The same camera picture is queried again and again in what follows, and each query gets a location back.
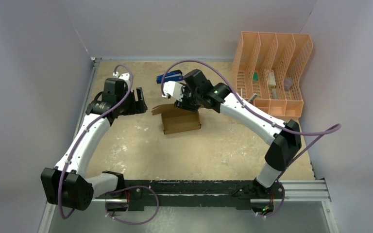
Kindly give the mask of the brown cardboard box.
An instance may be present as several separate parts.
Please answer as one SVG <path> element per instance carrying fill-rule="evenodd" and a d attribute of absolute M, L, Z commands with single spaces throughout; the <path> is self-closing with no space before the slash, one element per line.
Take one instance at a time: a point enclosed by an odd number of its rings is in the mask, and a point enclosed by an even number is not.
<path fill-rule="evenodd" d="M 161 115 L 164 134 L 199 130 L 202 127 L 198 111 L 187 111 L 174 104 L 158 105 L 152 109 L 152 115 Z"/>

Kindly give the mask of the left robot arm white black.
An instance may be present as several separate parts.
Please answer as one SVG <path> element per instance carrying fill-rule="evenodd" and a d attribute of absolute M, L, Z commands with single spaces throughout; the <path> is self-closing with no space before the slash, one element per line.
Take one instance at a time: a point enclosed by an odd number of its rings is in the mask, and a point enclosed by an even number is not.
<path fill-rule="evenodd" d="M 47 202 L 83 211 L 105 193 L 118 199 L 125 194 L 121 173 L 104 171 L 86 178 L 89 162 L 102 137 L 119 116 L 147 111 L 142 88 L 132 88 L 129 73 L 108 78 L 103 91 L 87 106 L 82 126 L 65 155 L 53 168 L 45 168 L 41 181 Z"/>

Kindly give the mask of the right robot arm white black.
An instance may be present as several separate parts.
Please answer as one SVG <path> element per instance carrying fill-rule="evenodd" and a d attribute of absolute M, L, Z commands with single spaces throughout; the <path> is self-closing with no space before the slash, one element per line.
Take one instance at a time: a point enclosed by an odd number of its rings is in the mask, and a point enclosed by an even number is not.
<path fill-rule="evenodd" d="M 272 192 L 273 183 L 302 146 L 300 127 L 296 121 L 285 122 L 268 115 L 238 96 L 227 84 L 213 85 L 199 69 L 187 73 L 183 83 L 165 82 L 163 96 L 175 98 L 177 108 L 196 112 L 204 107 L 229 116 L 264 140 L 269 149 L 265 164 L 253 184 L 253 191 L 258 197 L 264 198 Z"/>

